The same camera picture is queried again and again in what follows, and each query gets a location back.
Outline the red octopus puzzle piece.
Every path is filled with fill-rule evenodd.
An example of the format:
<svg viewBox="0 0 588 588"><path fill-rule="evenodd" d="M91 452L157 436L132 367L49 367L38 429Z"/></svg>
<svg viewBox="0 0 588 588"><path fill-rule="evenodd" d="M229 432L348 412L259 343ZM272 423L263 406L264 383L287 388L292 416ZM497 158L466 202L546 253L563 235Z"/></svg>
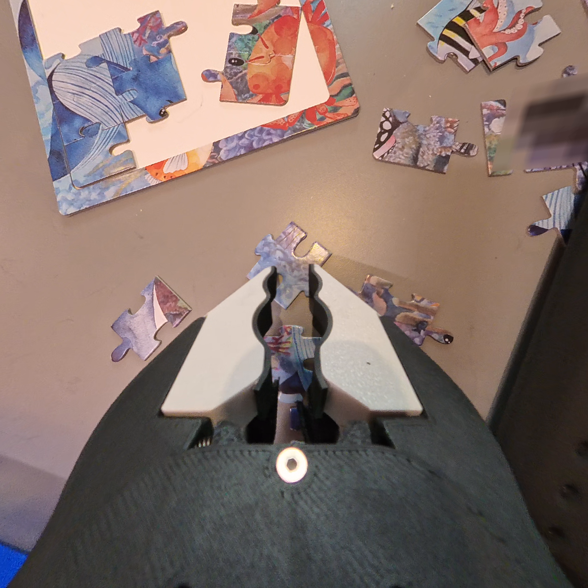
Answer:
<svg viewBox="0 0 588 588"><path fill-rule="evenodd" d="M516 59L519 66L535 61L543 53L541 44L561 33L550 15L536 23L526 16L543 5L542 1L484 1L484 12L466 24L471 40L489 70Z"/></svg>

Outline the joined orange crab puzzle pieces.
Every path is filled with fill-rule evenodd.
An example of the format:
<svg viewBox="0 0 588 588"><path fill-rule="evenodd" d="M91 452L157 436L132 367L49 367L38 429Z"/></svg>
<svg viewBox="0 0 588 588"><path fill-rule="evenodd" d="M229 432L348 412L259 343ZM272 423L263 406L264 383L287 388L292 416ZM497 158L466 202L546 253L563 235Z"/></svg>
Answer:
<svg viewBox="0 0 588 588"><path fill-rule="evenodd" d="M204 70L205 82L222 84L220 101L284 105L289 99L300 27L300 6L279 1L235 4L233 25L250 33L230 33L224 69Z"/></svg>

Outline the blue white-striped puzzle piece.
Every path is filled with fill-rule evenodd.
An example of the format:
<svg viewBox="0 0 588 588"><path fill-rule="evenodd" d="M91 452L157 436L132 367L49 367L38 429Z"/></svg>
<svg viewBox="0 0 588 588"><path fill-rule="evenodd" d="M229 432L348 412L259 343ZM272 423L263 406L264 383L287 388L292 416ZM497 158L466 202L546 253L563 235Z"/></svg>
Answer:
<svg viewBox="0 0 588 588"><path fill-rule="evenodd" d="M551 229L557 229L567 243L582 199L573 187L564 187L544 195L543 200L549 209L550 217L529 225L527 233L530 236L539 236Z"/></svg>

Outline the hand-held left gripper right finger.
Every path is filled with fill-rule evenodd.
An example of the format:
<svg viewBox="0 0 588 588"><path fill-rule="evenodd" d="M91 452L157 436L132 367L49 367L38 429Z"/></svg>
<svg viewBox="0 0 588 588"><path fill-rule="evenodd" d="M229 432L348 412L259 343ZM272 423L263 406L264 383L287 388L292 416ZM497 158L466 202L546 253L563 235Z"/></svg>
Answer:
<svg viewBox="0 0 588 588"><path fill-rule="evenodd" d="M379 315L319 265L309 268L314 352L308 412L314 442L340 442L357 426L377 439L386 419L424 416Z"/></svg>

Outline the purple white-patch puzzle piece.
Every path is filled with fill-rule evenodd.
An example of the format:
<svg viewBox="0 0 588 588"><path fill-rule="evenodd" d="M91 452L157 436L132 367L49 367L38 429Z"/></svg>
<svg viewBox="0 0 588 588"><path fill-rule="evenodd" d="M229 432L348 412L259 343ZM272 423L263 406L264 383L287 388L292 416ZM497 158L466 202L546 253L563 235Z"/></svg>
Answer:
<svg viewBox="0 0 588 588"><path fill-rule="evenodd" d="M160 345L155 339L158 330L170 323L176 327L192 310L159 276L141 292L145 302L136 313L123 312L112 324L122 342L113 350L111 359L119 362L132 349L146 360Z"/></svg>

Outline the blue object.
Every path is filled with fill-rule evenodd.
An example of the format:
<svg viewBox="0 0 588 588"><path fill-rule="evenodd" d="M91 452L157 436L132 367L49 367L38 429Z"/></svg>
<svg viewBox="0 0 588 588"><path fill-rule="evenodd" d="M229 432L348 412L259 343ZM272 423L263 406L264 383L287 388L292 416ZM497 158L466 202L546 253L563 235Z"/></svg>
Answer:
<svg viewBox="0 0 588 588"><path fill-rule="evenodd" d="M7 587L22 567L28 553L1 543L1 587Z"/></svg>

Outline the purple blue bubbly puzzle piece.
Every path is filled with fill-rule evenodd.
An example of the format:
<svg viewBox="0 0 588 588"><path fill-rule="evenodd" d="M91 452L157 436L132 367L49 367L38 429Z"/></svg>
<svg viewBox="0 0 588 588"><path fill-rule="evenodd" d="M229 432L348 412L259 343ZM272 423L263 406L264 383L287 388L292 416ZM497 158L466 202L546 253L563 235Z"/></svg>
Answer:
<svg viewBox="0 0 588 588"><path fill-rule="evenodd" d="M287 309L300 292L309 296L309 265L322 266L331 255L317 242L304 256L295 255L296 247L306 236L307 233L299 225L291 222L277 238L266 235L254 250L260 260L247 278L252 279L263 269L276 267L282 281L276 289L275 302L283 309Z"/></svg>

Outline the black white spotted puzzle piece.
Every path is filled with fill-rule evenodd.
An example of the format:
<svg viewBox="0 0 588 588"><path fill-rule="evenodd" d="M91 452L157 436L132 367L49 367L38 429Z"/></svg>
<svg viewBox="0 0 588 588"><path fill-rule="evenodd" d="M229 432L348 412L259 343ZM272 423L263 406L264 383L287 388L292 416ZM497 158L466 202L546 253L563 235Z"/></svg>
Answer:
<svg viewBox="0 0 588 588"><path fill-rule="evenodd" d="M385 108L379 123L373 158L384 162L446 173L453 153L472 157L478 147L455 141L459 120L432 116L428 126L409 121L410 112Z"/></svg>

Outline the purple orange fish puzzle piece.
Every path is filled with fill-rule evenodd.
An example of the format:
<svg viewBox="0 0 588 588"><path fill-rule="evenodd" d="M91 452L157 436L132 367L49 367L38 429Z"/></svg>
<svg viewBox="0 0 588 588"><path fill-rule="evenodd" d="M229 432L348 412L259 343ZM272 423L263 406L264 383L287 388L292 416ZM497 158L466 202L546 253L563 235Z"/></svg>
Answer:
<svg viewBox="0 0 588 588"><path fill-rule="evenodd" d="M451 344L453 335L432 326L440 304L413 294L402 301L390 292L392 283L375 275L367 275L357 296L370 305L379 316L391 318L416 345L422 346L427 336L441 344Z"/></svg>

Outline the ocean jigsaw puzzle frame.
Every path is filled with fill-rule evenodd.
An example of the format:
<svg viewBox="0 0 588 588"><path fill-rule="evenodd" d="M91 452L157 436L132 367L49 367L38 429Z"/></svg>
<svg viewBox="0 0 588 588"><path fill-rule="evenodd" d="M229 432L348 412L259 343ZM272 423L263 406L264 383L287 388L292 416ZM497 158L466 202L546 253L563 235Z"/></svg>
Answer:
<svg viewBox="0 0 588 588"><path fill-rule="evenodd" d="M357 115L359 102L324 1L279 1L300 6L300 27L289 99L284 105L220 101L222 84L202 71L224 69L235 4L258 1L11 1L11 10L58 210L70 216L154 187L292 136ZM171 38L186 99L168 107L163 120L140 117L126 124L129 140L113 155L131 151L136 168L78 189L65 166L45 61L80 53L80 44L113 28L128 33L138 18L159 11L164 24L187 23Z"/></svg>

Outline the joined blue whale puzzle pieces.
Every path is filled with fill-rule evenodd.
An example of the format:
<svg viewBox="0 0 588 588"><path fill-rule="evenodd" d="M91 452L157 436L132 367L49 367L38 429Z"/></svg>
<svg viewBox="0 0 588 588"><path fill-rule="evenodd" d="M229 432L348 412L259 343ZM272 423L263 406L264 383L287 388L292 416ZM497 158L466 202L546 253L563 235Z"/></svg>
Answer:
<svg viewBox="0 0 588 588"><path fill-rule="evenodd" d="M165 25L159 11L138 23L131 32L117 27L85 41L74 57L45 61L65 166L78 189L135 169L131 151L112 154L129 140L126 124L163 120L168 107L186 99L171 38L187 23Z"/></svg>

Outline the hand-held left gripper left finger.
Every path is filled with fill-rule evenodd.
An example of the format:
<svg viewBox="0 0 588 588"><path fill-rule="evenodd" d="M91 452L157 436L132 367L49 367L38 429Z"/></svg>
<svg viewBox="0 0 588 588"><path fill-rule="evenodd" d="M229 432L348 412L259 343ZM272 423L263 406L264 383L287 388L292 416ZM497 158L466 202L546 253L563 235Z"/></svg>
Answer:
<svg viewBox="0 0 588 588"><path fill-rule="evenodd" d="M213 308L161 407L167 417L205 417L241 428L256 416L255 388L270 370L258 319L272 321L277 272L261 270Z"/></svg>

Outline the green grey urchin-spine puzzle piece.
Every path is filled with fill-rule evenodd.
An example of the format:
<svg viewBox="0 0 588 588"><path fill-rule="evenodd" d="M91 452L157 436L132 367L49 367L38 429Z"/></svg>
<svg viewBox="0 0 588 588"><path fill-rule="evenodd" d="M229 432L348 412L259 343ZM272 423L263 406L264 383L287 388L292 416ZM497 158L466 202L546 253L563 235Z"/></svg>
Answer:
<svg viewBox="0 0 588 588"><path fill-rule="evenodd" d="M512 170L493 171L500 134L502 133L504 118L506 116L506 100L488 100L481 103L481 115L483 121L484 143L488 163L489 177L507 176Z"/></svg>

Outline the dark perforated panel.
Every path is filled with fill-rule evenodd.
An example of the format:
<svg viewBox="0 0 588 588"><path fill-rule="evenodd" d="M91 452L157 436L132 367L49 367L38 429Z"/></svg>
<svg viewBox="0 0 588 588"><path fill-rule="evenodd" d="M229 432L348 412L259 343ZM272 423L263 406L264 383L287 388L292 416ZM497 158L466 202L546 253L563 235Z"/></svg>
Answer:
<svg viewBox="0 0 588 588"><path fill-rule="evenodd" d="M492 426L540 534L587 587L587 199Z"/></svg>

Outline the red coral striped puzzle piece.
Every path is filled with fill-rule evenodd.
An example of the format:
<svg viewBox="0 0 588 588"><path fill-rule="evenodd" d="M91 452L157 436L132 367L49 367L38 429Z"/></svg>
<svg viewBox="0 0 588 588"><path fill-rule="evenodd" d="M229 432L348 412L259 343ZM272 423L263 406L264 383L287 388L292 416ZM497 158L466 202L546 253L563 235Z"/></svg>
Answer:
<svg viewBox="0 0 588 588"><path fill-rule="evenodd" d="M320 337L306 337L303 327L284 325L275 336L265 336L271 351L272 380L283 384L292 376L297 376L304 391L312 382L312 371L304 366L307 359L312 359Z"/></svg>

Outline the yellow black striped fish piece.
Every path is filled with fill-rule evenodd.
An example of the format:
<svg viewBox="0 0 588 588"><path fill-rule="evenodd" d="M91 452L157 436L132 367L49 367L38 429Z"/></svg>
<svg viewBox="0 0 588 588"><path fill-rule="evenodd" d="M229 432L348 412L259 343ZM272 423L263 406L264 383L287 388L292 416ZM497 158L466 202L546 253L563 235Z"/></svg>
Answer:
<svg viewBox="0 0 588 588"><path fill-rule="evenodd" d="M421 19L418 26L433 40L428 43L429 53L439 62L453 55L466 72L483 62L483 56L472 42L465 24L481 16L484 9L479 1L440 1Z"/></svg>

